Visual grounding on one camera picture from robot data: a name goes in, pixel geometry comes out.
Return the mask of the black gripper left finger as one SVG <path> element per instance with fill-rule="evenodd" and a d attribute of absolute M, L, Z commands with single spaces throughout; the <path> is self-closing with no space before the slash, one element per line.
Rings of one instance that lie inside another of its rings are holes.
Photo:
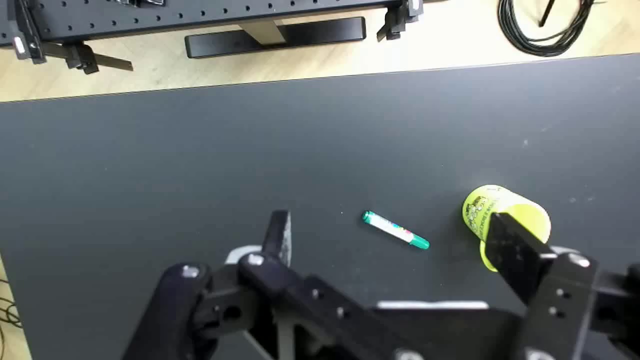
<path fill-rule="evenodd" d="M 268 360 L 427 360 L 379 313 L 301 277 L 290 260 L 292 213 L 276 210 L 262 244 L 233 264 L 166 267 L 122 360 L 210 360 L 227 334 L 243 334 Z"/>

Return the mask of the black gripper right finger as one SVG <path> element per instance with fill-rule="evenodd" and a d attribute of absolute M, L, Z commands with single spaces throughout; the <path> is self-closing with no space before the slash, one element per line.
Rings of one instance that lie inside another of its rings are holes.
<path fill-rule="evenodd" d="M 576 252 L 556 252 L 509 213 L 491 213 L 486 258 L 525 303 L 515 360 L 580 360 L 590 332 L 629 360 L 640 353 L 638 267 L 605 271 Z"/>

